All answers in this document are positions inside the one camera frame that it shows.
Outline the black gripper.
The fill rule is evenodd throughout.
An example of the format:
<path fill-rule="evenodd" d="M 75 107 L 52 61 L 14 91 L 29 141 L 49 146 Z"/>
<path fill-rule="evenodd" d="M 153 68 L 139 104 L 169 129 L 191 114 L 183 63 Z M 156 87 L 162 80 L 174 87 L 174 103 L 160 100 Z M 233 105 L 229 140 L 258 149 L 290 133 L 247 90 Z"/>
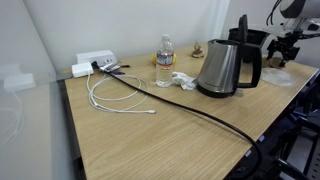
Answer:
<path fill-rule="evenodd" d="M 267 47 L 267 59 L 271 59 L 275 52 L 280 52 L 282 59 L 279 63 L 280 67 L 284 67 L 290 60 L 294 60 L 300 50 L 294 44 L 299 40 L 299 34 L 294 32 L 286 37 L 278 37 L 273 39 Z"/>

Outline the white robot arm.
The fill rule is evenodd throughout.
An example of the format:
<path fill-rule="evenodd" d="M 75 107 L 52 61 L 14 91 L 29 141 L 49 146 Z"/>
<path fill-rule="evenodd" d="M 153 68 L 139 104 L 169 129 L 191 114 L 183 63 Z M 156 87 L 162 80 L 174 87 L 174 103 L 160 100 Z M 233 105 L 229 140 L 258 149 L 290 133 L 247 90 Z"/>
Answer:
<path fill-rule="evenodd" d="M 279 26 L 273 25 L 273 12 L 279 8 L 286 19 Z M 294 44 L 298 40 L 317 38 L 320 36 L 320 24 L 314 18 L 320 17 L 320 0 L 277 0 L 267 17 L 265 32 L 275 35 L 267 47 L 267 59 L 271 59 L 276 51 L 282 55 L 279 63 L 283 67 L 294 60 L 300 50 Z"/>

